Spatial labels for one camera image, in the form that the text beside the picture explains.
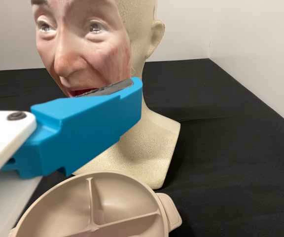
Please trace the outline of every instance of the nose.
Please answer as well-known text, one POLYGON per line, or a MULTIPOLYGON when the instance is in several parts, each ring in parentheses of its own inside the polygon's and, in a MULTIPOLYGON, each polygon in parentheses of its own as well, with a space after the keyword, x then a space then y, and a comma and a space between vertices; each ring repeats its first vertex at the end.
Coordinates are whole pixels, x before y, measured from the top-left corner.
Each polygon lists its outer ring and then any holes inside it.
POLYGON ((68 78, 74 72, 86 68, 86 61, 80 52, 81 45, 77 36, 63 32, 57 37, 54 71, 57 75, 68 78))

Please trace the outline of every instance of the ear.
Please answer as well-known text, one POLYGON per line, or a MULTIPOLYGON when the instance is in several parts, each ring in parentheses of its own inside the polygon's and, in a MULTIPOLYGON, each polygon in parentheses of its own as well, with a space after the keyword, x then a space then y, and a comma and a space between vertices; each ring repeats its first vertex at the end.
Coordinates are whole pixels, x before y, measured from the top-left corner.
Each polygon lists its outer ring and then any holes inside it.
POLYGON ((160 20, 156 20, 152 24, 151 31, 152 35, 150 39, 150 46, 147 51, 146 58, 149 58, 152 55, 159 43, 162 41, 165 33, 165 25, 160 20))

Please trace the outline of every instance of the mannequin head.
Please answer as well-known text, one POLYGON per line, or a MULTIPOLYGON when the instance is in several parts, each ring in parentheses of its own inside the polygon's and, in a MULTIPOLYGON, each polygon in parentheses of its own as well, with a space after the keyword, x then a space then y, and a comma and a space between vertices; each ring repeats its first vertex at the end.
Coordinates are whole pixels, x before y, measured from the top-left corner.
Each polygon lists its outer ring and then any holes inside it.
POLYGON ((41 59, 67 96, 142 77, 165 27, 157 0, 31 0, 41 59))
POLYGON ((130 41, 115 0, 31 0, 41 59, 69 97, 130 77, 130 41))

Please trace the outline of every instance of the white wall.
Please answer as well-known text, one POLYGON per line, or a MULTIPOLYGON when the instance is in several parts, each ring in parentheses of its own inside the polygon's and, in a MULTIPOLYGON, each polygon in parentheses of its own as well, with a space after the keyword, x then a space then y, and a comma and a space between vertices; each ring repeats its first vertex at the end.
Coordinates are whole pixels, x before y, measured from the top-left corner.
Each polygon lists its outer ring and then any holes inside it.
POLYGON ((284 0, 214 6, 210 57, 284 117, 284 0))
POLYGON ((0 0, 0 70, 43 68, 29 0, 0 0))
MULTIPOLYGON (((149 61, 207 58, 211 7, 198 0, 158 4, 167 32, 149 61)), ((30 0, 0 0, 0 70, 43 68, 34 29, 30 0)))
POLYGON ((166 32, 149 61, 208 58, 213 1, 158 0, 166 32))

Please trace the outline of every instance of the beige plate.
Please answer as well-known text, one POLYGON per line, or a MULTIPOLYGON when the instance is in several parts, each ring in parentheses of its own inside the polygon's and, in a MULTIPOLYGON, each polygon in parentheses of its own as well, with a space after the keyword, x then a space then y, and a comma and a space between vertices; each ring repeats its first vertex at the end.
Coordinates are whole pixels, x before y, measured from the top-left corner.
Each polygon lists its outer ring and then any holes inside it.
POLYGON ((70 178, 25 212, 12 237, 168 237, 181 225, 169 196, 114 172, 70 178))

